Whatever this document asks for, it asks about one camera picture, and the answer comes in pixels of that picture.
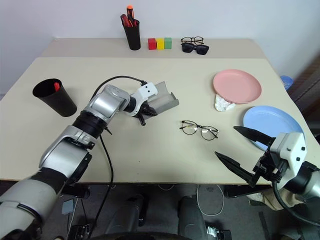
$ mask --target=glasses frame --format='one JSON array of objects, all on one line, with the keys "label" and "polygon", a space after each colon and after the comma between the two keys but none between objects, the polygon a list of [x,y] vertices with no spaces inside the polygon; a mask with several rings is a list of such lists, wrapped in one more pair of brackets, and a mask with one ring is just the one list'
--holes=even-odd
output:
[{"label": "glasses frame", "polygon": [[195,37],[190,37],[190,36],[185,36],[181,38],[180,42],[182,43],[194,43],[195,45],[201,45],[204,44],[204,38],[202,36],[195,36]]},{"label": "glasses frame", "polygon": [[[193,135],[193,134],[195,134],[195,133],[198,131],[198,129],[201,129],[201,130],[202,130],[202,129],[205,128],[205,127],[210,127],[210,128],[212,128],[212,129],[216,130],[216,134],[213,134],[213,132],[211,131],[211,133],[213,134],[214,138],[212,138],[212,139],[206,139],[206,138],[203,136],[202,131],[201,131],[201,137],[202,137],[204,140],[207,140],[207,141],[212,141],[212,140],[214,140],[214,139],[218,139],[219,130],[216,129],[215,127],[213,127],[213,126],[201,126],[201,125],[195,123],[194,121],[190,121],[190,120],[183,120],[183,121],[181,121],[181,122],[182,122],[182,126],[179,127],[179,129],[181,129],[181,130],[182,130],[185,134],[187,134],[187,135]],[[194,131],[194,133],[186,133],[186,132],[184,131],[184,128],[187,127],[187,126],[183,126],[185,122],[191,122],[191,123],[193,123],[193,124],[196,126],[196,130]]]},{"label": "glasses frame", "polygon": [[[187,53],[187,54],[189,54],[189,53],[191,53],[191,52],[192,52],[192,51],[184,51],[184,46],[185,46],[185,45],[187,45],[187,44],[192,45],[192,46],[193,46],[192,51],[193,51],[193,50],[195,50],[195,51],[196,51],[196,53],[197,53],[197,54],[199,54],[199,55],[206,55],[206,54],[207,54],[207,52],[209,51],[209,46],[207,46],[207,45],[204,45],[204,44],[201,44],[201,45],[195,45],[195,44],[190,43],[190,42],[183,42],[183,43],[181,43],[181,46],[182,46],[182,52]],[[199,52],[197,51],[197,48],[199,48],[199,47],[205,47],[205,48],[206,48],[206,52],[205,52],[205,54],[201,54],[201,53],[199,53]]]}]

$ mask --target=pink plate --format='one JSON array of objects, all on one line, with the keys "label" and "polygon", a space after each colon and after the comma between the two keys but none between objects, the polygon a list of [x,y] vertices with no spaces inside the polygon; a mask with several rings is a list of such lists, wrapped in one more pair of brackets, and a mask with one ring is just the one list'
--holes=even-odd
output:
[{"label": "pink plate", "polygon": [[227,69],[218,72],[213,78],[213,87],[217,94],[235,104],[247,104],[261,94],[261,85],[251,74]]}]

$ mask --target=black cup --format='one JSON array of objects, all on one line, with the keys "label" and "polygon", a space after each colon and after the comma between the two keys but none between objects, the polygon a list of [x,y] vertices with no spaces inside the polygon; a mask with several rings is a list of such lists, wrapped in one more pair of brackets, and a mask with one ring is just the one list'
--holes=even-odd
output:
[{"label": "black cup", "polygon": [[123,26],[126,39],[128,40],[129,48],[131,50],[139,50],[141,48],[140,43],[140,30],[139,25],[140,22],[138,20],[135,20],[136,26]]},{"label": "black cup", "polygon": [[[55,83],[59,84],[57,91],[55,89]],[[32,93],[33,96],[44,101],[62,117],[69,117],[77,111],[77,106],[69,97],[59,79],[50,78],[39,82],[33,88]]]}]

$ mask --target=black cable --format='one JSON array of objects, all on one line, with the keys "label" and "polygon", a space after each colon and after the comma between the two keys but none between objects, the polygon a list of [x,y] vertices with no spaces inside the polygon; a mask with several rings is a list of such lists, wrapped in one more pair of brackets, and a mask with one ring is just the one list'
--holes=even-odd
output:
[{"label": "black cable", "polygon": [[67,233],[69,232],[69,217],[70,217],[70,213],[68,213],[68,219],[67,219],[67,222],[66,222],[66,232]]},{"label": "black cable", "polygon": [[85,224],[87,225],[88,224],[88,218],[87,218],[87,213],[86,213],[85,206],[84,206],[84,201],[82,201],[82,199],[81,199],[81,205],[82,205],[82,209],[83,209],[83,213],[84,213]]},{"label": "black cable", "polygon": [[312,221],[309,220],[307,218],[305,218],[304,216],[299,215],[297,212],[295,212],[293,209],[291,209],[290,207],[288,207],[285,202],[282,200],[279,191],[278,191],[278,184],[277,182],[274,180],[272,181],[272,188],[273,188],[273,193],[275,195],[275,198],[277,199],[277,201],[279,202],[279,204],[285,209],[287,210],[293,217],[295,217],[296,219],[300,220],[301,222],[307,223],[307,224],[311,224],[314,225],[316,227],[320,227],[320,223],[316,222],[316,221]]},{"label": "black cable", "polygon": [[110,82],[110,81],[113,80],[113,79],[120,79],[120,78],[136,80],[136,81],[140,82],[142,86],[145,85],[145,84],[147,84],[146,81],[140,80],[140,79],[135,78],[135,77],[133,77],[133,76],[122,76],[122,75],[121,75],[121,76],[114,76],[114,77],[111,77],[111,78],[105,80],[104,82],[102,82],[102,83],[96,88],[96,90],[94,91],[91,99],[93,99],[94,96],[97,95],[98,91],[100,90],[100,88],[101,88],[103,85],[105,85],[106,83]]},{"label": "black cable", "polygon": [[106,146],[105,146],[104,140],[102,139],[101,136],[100,136],[100,140],[101,140],[103,149],[104,149],[105,154],[106,154],[106,156],[107,156],[107,158],[108,158],[108,161],[109,161],[110,170],[111,170],[111,179],[110,179],[109,187],[108,187],[108,189],[107,189],[107,191],[106,191],[106,193],[105,193],[105,195],[104,195],[104,198],[103,198],[103,200],[102,200],[102,202],[101,202],[101,205],[100,205],[100,207],[99,207],[99,210],[98,210],[98,212],[96,213],[96,216],[95,216],[95,219],[94,219],[94,222],[93,222],[93,225],[92,225],[92,229],[91,229],[91,231],[90,231],[90,233],[89,233],[89,235],[88,235],[88,239],[91,237],[92,232],[93,232],[93,230],[95,229],[95,226],[96,226],[96,224],[97,224],[97,220],[98,220],[98,218],[99,218],[100,212],[101,212],[101,210],[102,210],[102,208],[103,208],[103,206],[104,206],[104,204],[105,204],[105,202],[106,202],[106,199],[107,199],[107,197],[108,197],[108,194],[109,194],[109,192],[110,192],[110,189],[111,189],[111,187],[112,187],[112,184],[114,183],[114,168],[112,167],[111,158],[110,158],[109,153],[108,153],[108,151],[107,151],[107,148],[106,148]]}]

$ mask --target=red block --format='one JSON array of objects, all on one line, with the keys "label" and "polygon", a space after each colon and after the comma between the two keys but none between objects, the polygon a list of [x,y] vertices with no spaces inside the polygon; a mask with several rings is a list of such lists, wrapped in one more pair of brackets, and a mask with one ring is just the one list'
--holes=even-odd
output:
[{"label": "red block", "polygon": [[157,41],[155,38],[148,38],[148,46],[149,50],[156,50],[157,49]]}]

